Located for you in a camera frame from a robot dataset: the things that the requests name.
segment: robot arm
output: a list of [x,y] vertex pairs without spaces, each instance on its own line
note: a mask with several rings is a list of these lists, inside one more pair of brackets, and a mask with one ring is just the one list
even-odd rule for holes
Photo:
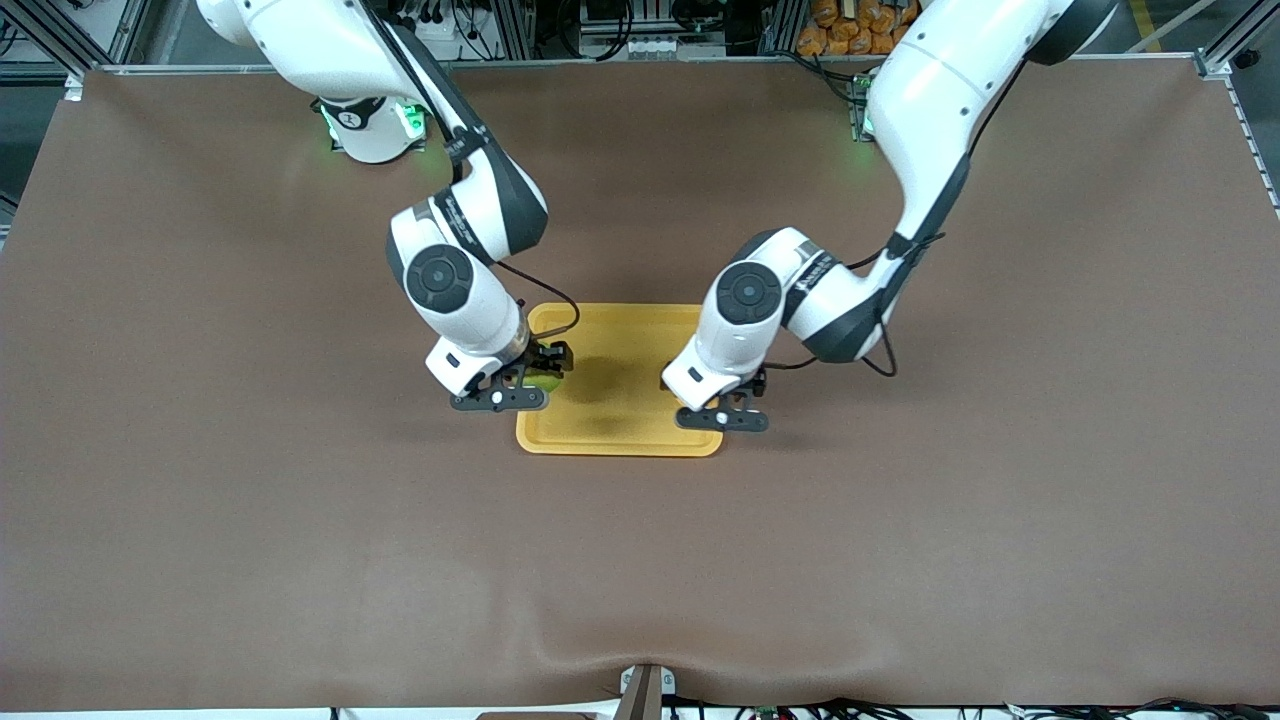
[[[440,334],[426,365],[460,409],[536,409],[545,395],[480,396],[479,384],[513,364],[548,372],[571,365],[530,336],[520,307],[489,266],[527,250],[547,228],[538,186],[498,145],[435,58],[411,32],[389,27],[362,0],[197,0],[219,35],[256,45],[280,76],[320,97],[347,152],[394,159],[412,142],[390,99],[431,109],[454,182],[397,214],[387,260],[413,309]],[[470,173],[461,178],[466,161]]]
[[[785,300],[758,332],[736,332],[723,304],[726,273],[721,274],[703,304],[696,334],[663,372],[664,384],[689,409],[677,421],[686,424],[716,397],[724,405],[727,392],[751,383],[780,327],[823,363],[854,363],[870,352],[964,187],[969,138],[983,110],[1024,59],[1065,60],[1106,26],[1115,5],[1116,0],[931,4],[884,60],[868,97],[876,140],[902,186],[902,215],[892,237],[864,277],[792,228],[748,242],[726,273],[760,259],[780,279]],[[700,424],[687,427],[717,424],[708,421],[712,415],[698,416]],[[760,423],[745,425],[763,429]]]

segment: black cable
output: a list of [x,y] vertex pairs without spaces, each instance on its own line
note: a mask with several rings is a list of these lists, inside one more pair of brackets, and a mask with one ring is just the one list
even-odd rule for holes
[[[430,108],[431,96],[426,92],[426,86],[422,85],[422,78],[417,77],[417,73],[413,70],[413,64],[410,63],[408,58],[404,56],[404,53],[401,50],[399,42],[396,41],[396,37],[392,35],[392,31],[387,29],[387,24],[383,23],[381,18],[379,18],[378,14],[374,13],[374,9],[369,6],[367,0],[360,0],[360,6],[365,9],[365,15],[369,18],[369,22],[372,23],[374,32],[378,33],[378,37],[383,41],[384,45],[387,45],[387,51],[392,54],[392,58],[396,59],[396,63],[399,64],[401,69],[404,70],[404,74],[408,76],[410,82],[412,82],[413,87],[421,94],[422,102],[425,102]],[[435,115],[435,124],[440,127],[440,136],[444,138],[444,143],[448,145],[451,141],[453,141],[453,131],[449,128],[449,126],[444,124],[444,118],[440,117],[440,113],[436,111],[435,108],[430,109],[431,114]],[[462,181],[462,163],[453,163],[452,182],[458,183],[461,181]]]
[[1027,67],[1027,58],[1023,58],[1021,61],[1018,63],[1018,69],[1015,69],[1014,74],[1009,77],[1009,82],[1006,82],[1005,87],[1001,88],[1000,96],[996,97],[996,102],[992,104],[991,106],[991,111],[987,113],[987,117],[983,118],[982,124],[978,126],[978,132],[973,136],[973,142],[969,143],[969,155],[973,155],[974,149],[978,147],[978,141],[982,140],[982,133],[987,132],[987,124],[991,123],[991,118],[995,117],[996,110],[1000,109],[1001,102],[1005,101],[1005,96],[1009,95],[1009,91],[1014,87],[1014,83],[1018,82],[1018,76],[1023,74],[1023,68],[1025,67]]
[[831,88],[831,92],[836,95],[836,97],[840,97],[845,102],[854,102],[854,99],[850,97],[849,95],[845,95],[845,92],[840,90],[840,87],[835,82],[835,81],[845,83],[852,82],[854,76],[846,76],[823,68],[822,60],[819,60],[817,55],[813,56],[813,64],[806,63],[804,58],[796,55],[795,53],[791,53],[790,50],[771,50],[765,53],[765,55],[778,55],[781,58],[790,58],[795,60],[796,63],[800,64],[800,67],[820,77],[822,81],[827,83],[827,87]]
[[13,50],[14,44],[18,42],[19,40],[27,40],[27,38],[23,37],[22,33],[18,31],[18,26],[12,24],[6,19],[0,20],[0,45],[4,46],[3,49],[0,49],[0,56],[4,56],[5,54],[9,53],[9,50]]
[[554,337],[554,336],[558,336],[558,334],[564,334],[568,331],[573,329],[577,325],[579,320],[582,319],[582,309],[577,306],[577,302],[575,302],[572,297],[570,297],[568,295],[566,295],[564,292],[562,292],[559,288],[556,288],[554,286],[547,284],[543,281],[535,278],[534,275],[530,275],[529,273],[526,273],[524,270],[517,270],[516,268],[512,268],[511,265],[503,263],[502,260],[498,260],[497,263],[494,263],[494,265],[498,265],[503,270],[507,270],[508,273],[511,273],[511,274],[513,274],[513,275],[516,275],[518,278],[522,278],[526,282],[536,284],[538,287],[545,290],[547,292],[554,295],[556,297],[559,297],[564,302],[568,302],[568,306],[573,309],[573,319],[570,320],[567,325],[563,325],[563,327],[559,327],[559,328],[552,328],[549,331],[543,331],[540,333],[536,333],[534,336],[534,340],[545,340],[548,337]]
[[796,363],[795,365],[785,365],[782,363],[765,363],[765,364],[763,364],[760,366],[764,368],[765,370],[803,370],[803,369],[808,368],[809,365],[813,365],[817,361],[818,361],[818,356],[815,355],[815,356],[805,360],[804,363]]
[[[588,56],[580,53],[568,41],[568,35],[566,31],[572,27],[575,19],[567,18],[567,10],[576,0],[561,0],[559,6],[556,9],[556,31],[561,38],[561,45],[564,46],[564,51],[577,59],[586,59]],[[591,58],[596,63],[603,63],[622,51],[627,46],[627,41],[631,38],[631,28],[635,27],[635,8],[631,5],[631,0],[620,0],[623,5],[622,14],[618,15],[618,32],[609,44],[609,49],[602,55]]]
[[[471,29],[468,29],[467,32],[462,32],[462,20],[458,18],[458,4],[460,4],[458,0],[454,0],[453,3],[449,4],[449,6],[453,8],[453,22],[457,23],[458,26],[458,35],[462,36],[462,40],[466,41],[467,47],[470,47],[471,51],[475,53],[476,56],[479,56],[481,60],[494,60],[495,58],[493,56],[493,53],[489,50],[489,44],[484,41],[484,33],[480,32],[479,28],[476,28],[475,8],[468,6],[470,13],[466,14],[467,24],[471,27]],[[477,38],[480,38],[480,45],[484,46],[484,53],[477,50],[475,45],[471,45],[472,32],[476,33]]]
[[685,6],[689,5],[690,3],[692,3],[692,0],[672,0],[669,14],[671,19],[675,20],[676,24],[685,28],[687,32],[694,32],[694,33],[716,32],[718,29],[724,28],[723,18],[713,19],[712,22],[705,24],[696,22],[694,19],[696,15],[694,15],[692,12],[687,14],[684,12]]
[[823,69],[823,67],[820,64],[815,65],[814,63],[810,63],[810,61],[805,60],[803,55],[797,55],[797,54],[795,54],[795,53],[792,53],[790,50],[769,50],[764,55],[765,56],[788,58],[788,59],[794,60],[795,63],[799,63],[799,65],[801,68],[809,70],[810,73],[820,74],[820,76],[828,77],[831,79],[838,79],[838,81],[842,81],[842,82],[850,82],[850,81],[854,79],[854,76],[847,76],[845,73],[837,73],[836,70]]
[[879,259],[881,252],[884,252],[884,251],[883,250],[877,250],[876,252],[872,252],[867,258],[863,258],[861,260],[859,260],[856,263],[850,263],[850,264],[847,264],[845,266],[849,268],[850,270],[856,270],[859,268],[865,268],[867,265],[870,265],[877,259]]

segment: yellow tray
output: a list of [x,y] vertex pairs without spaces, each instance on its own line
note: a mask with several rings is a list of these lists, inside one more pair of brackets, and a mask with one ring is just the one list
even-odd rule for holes
[[[516,439],[544,455],[705,457],[722,433],[676,427],[680,401],[662,389],[662,369],[698,328],[698,305],[581,304],[577,327],[550,340],[573,350],[573,370],[550,393],[550,405],[520,413]],[[535,333],[567,324],[566,302],[534,307]]]

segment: cable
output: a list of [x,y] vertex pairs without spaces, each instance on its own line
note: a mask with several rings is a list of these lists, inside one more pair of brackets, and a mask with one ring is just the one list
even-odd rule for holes
[[[635,8],[631,5],[631,0],[618,1],[622,3],[623,6],[622,14],[618,15],[618,32],[614,36],[613,42],[609,44],[608,50],[596,58],[591,58],[596,63],[603,63],[604,60],[608,60],[621,53],[622,49],[627,46],[627,40],[631,38],[631,28],[635,26]],[[581,60],[588,56],[573,47],[573,45],[568,41],[568,35],[566,35],[566,31],[572,27],[575,22],[573,19],[567,18],[568,8],[573,3],[575,0],[561,0],[559,6],[556,9],[556,32],[559,35],[561,45],[564,46],[564,51]]]
[[1023,74],[1023,68],[1025,67],[1027,67],[1027,58],[1023,58],[1021,61],[1018,63],[1018,69],[1015,69],[1014,74],[1010,76],[1009,82],[1006,82],[1005,87],[1001,88],[1000,96],[996,97],[996,102],[992,104],[991,106],[991,111],[987,113],[986,118],[983,118],[982,124],[978,127],[978,132],[973,136],[973,142],[969,143],[969,155],[973,155],[974,149],[978,147],[978,141],[982,140],[982,133],[987,132],[987,124],[991,122],[991,118],[996,114],[996,110],[1000,109],[1001,102],[1005,101],[1005,96],[1009,95],[1009,91],[1014,87],[1014,83],[1018,82],[1018,77]]
[[881,327],[881,340],[884,342],[884,354],[888,355],[888,369],[886,370],[884,368],[881,368],[874,361],[872,361],[870,357],[865,355],[863,355],[863,363],[865,363],[867,366],[870,368],[872,370],[876,370],[876,374],[881,375],[882,378],[896,378],[897,356],[893,355],[893,343],[888,340],[888,328],[884,325],[883,313],[881,314],[879,327]]
[[846,76],[845,73],[837,73],[836,70],[823,69],[822,65],[814,65],[813,63],[805,60],[804,56],[797,55],[790,50],[769,50],[768,53],[765,53],[765,56],[769,55],[774,55],[778,58],[788,58],[799,63],[801,68],[809,70],[810,73],[826,76],[831,79],[838,79],[842,82],[850,82],[854,79],[854,76]]
[[[470,13],[467,14],[467,23],[471,26],[471,29],[468,29],[467,32],[462,32],[462,19],[458,18],[458,0],[453,0],[452,3],[449,3],[449,6],[453,9],[453,22],[457,23],[458,26],[458,35],[462,36],[462,40],[467,44],[467,47],[470,47],[471,51],[475,53],[476,56],[479,56],[481,60],[494,60],[495,58],[493,56],[493,53],[489,50],[489,44],[484,41],[484,33],[480,32],[479,28],[476,28],[475,8],[472,6],[470,9]],[[472,32],[476,33],[477,38],[480,38],[480,45],[484,47],[484,53],[480,53],[480,50],[477,50],[476,46],[471,44],[470,36]]]
[[795,365],[783,365],[782,363],[765,363],[760,366],[764,368],[765,370],[803,370],[817,361],[818,356],[814,355],[813,357],[805,360],[804,363],[796,363]]
[[13,50],[13,45],[19,40],[26,41],[27,38],[18,32],[18,26],[9,23],[6,19],[0,19],[0,58]]
[[874,263],[876,260],[878,260],[882,252],[884,252],[884,251],[883,250],[877,250],[876,252],[872,252],[867,258],[863,258],[861,260],[859,260],[856,263],[850,263],[850,264],[847,264],[845,266],[849,268],[850,270],[856,270],[859,268],[865,268],[867,265],[870,265],[872,263]]
[[536,284],[538,287],[545,290],[547,292],[554,295],[556,297],[559,297],[564,302],[568,302],[568,306],[573,309],[573,319],[570,320],[567,325],[563,325],[563,327],[559,327],[559,328],[552,328],[549,331],[543,331],[543,332],[535,334],[534,340],[545,340],[548,337],[556,337],[558,334],[564,334],[568,331],[573,329],[577,325],[577,322],[582,319],[582,309],[579,307],[577,302],[575,302],[573,299],[570,297],[568,295],[566,295],[564,292],[559,291],[558,288],[556,288],[556,287],[553,287],[550,284],[544,283],[543,281],[535,278],[534,275],[530,275],[529,273],[526,273],[524,270],[517,270],[516,268],[512,268],[511,265],[503,263],[502,260],[498,260],[497,263],[494,263],[494,265],[498,265],[503,270],[507,270],[508,273],[511,273],[511,274],[513,274],[513,275],[516,275],[518,278],[522,278],[526,282]]
[[855,101],[849,95],[845,95],[845,92],[842,90],[840,90],[840,87],[837,87],[836,83],[835,83],[835,81],[837,81],[837,79],[841,81],[841,82],[846,82],[846,83],[847,82],[852,82],[854,76],[846,76],[846,74],[836,73],[836,72],[832,72],[832,70],[828,70],[828,69],[823,68],[822,67],[822,60],[819,60],[817,55],[813,56],[813,64],[812,65],[809,63],[806,63],[804,58],[801,58],[800,55],[796,55],[795,53],[792,53],[790,50],[769,50],[768,53],[765,53],[765,55],[778,55],[781,58],[790,58],[790,59],[795,60],[804,69],[806,69],[806,70],[809,70],[812,73],[815,73],[818,77],[820,77],[822,81],[824,83],[827,83],[827,87],[831,88],[831,92],[836,95],[836,97],[840,97],[845,102],[854,102]]
[[716,32],[724,28],[724,18],[716,18],[708,23],[696,22],[696,15],[692,12],[685,13],[686,5],[691,4],[692,0],[672,0],[671,3],[671,19],[676,22],[680,27],[685,28],[687,32],[703,33],[703,32]]
[[[383,41],[384,45],[387,45],[387,51],[392,54],[392,58],[396,60],[396,63],[398,63],[401,69],[404,70],[404,74],[408,76],[410,82],[412,82],[413,87],[421,94],[422,102],[425,102],[428,108],[430,108],[431,96],[426,92],[426,86],[422,85],[422,78],[417,77],[417,73],[413,70],[412,63],[408,61],[408,58],[406,58],[404,53],[401,50],[399,42],[397,42],[396,37],[392,36],[392,31],[387,29],[387,24],[383,23],[383,20],[378,17],[378,14],[374,13],[374,9],[369,6],[367,0],[360,0],[360,6],[365,9],[365,17],[369,18],[370,23],[372,23],[374,32],[378,33],[378,37]],[[449,126],[444,124],[444,118],[440,117],[440,113],[436,111],[435,108],[430,109],[431,114],[435,115],[435,124],[440,127],[440,136],[444,138],[444,143],[448,145],[453,140],[453,131],[449,129]],[[462,163],[453,163],[452,182],[458,183],[461,181],[462,181]]]

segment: floor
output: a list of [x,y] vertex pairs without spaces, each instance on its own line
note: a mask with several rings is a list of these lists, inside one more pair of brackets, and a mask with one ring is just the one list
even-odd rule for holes
[[[1089,53],[1123,53],[1183,12],[1192,0],[1128,0]],[[1219,0],[1161,38],[1152,50],[1194,50],[1231,22],[1248,0]],[[154,40],[145,44],[148,63],[172,65],[246,65],[265,61],[256,47],[239,47],[212,33],[193,0],[154,0]],[[1280,169],[1280,23],[1260,40],[1257,65],[1235,70],[1231,82],[1252,126],[1263,161]],[[4,87],[0,61],[0,190],[20,197],[52,109],[58,87]],[[0,209],[0,225],[9,223]]]

